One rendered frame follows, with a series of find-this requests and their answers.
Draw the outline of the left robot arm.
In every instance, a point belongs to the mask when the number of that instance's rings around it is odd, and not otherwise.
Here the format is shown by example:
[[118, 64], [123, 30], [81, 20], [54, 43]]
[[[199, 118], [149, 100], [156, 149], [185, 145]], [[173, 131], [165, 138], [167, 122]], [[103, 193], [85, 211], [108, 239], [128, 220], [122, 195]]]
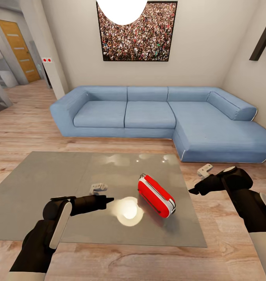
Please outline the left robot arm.
[[25, 237], [22, 250], [4, 281], [44, 281], [52, 255], [66, 227], [69, 216], [105, 210], [114, 197], [106, 198], [98, 191], [106, 191], [107, 185], [93, 184], [88, 196], [59, 196], [51, 198], [43, 210], [44, 220], [39, 220]]

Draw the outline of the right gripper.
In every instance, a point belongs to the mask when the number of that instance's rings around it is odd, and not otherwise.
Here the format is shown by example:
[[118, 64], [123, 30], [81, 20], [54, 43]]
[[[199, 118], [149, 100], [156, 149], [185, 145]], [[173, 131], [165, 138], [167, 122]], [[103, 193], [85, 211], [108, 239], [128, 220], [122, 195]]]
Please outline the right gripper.
[[219, 191], [217, 188], [214, 187], [212, 183], [212, 178], [214, 177], [214, 174], [210, 174], [209, 177], [205, 178], [204, 180], [197, 183], [193, 189], [188, 190], [192, 194], [201, 194], [202, 196], [205, 196], [207, 193], [211, 191]]

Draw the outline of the radio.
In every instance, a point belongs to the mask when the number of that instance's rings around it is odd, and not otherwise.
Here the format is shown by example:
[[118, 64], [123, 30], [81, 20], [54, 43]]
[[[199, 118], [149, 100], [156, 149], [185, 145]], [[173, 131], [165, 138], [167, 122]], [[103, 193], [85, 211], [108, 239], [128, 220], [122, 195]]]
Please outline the radio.
[[162, 218], [176, 211], [174, 198], [150, 176], [143, 174], [139, 178], [138, 191]]

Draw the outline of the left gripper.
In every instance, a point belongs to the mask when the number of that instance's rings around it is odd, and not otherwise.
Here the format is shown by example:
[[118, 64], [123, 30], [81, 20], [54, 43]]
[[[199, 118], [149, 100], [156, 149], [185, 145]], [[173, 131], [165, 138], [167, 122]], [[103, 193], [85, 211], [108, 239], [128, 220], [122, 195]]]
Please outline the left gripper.
[[88, 195], [83, 196], [85, 201], [84, 213], [88, 213], [95, 210], [105, 210], [106, 204], [114, 201], [114, 197], [106, 198], [106, 195]]

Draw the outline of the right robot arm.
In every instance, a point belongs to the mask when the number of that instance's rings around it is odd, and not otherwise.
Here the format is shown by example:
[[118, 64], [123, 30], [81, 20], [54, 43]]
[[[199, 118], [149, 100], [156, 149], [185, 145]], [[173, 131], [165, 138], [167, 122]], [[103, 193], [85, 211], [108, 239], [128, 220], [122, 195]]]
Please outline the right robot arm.
[[253, 180], [242, 168], [235, 166], [217, 175], [208, 174], [212, 168], [210, 164], [200, 168], [197, 175], [201, 181], [188, 191], [205, 196], [211, 191], [227, 190], [237, 213], [244, 219], [266, 275], [266, 195], [250, 190]]

